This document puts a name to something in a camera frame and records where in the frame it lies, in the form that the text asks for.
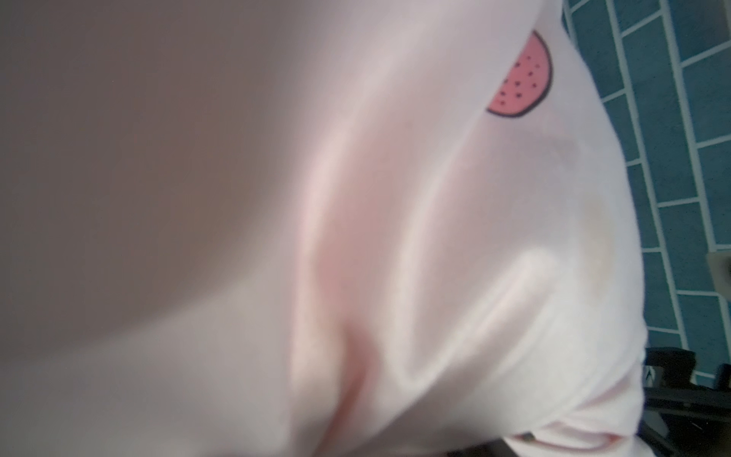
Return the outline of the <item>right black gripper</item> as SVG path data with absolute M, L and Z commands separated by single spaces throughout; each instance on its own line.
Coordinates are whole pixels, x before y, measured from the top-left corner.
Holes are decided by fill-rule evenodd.
M 690 350 L 646 351 L 639 437 L 656 456 L 730 454 L 730 366 L 719 365 L 712 387 L 692 382 L 695 367 Z

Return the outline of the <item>light pink strawberry pillow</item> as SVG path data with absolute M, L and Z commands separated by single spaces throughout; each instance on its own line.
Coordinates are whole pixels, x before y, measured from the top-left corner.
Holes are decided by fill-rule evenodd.
M 647 456 L 559 1 L 5 1 L 5 456 Z

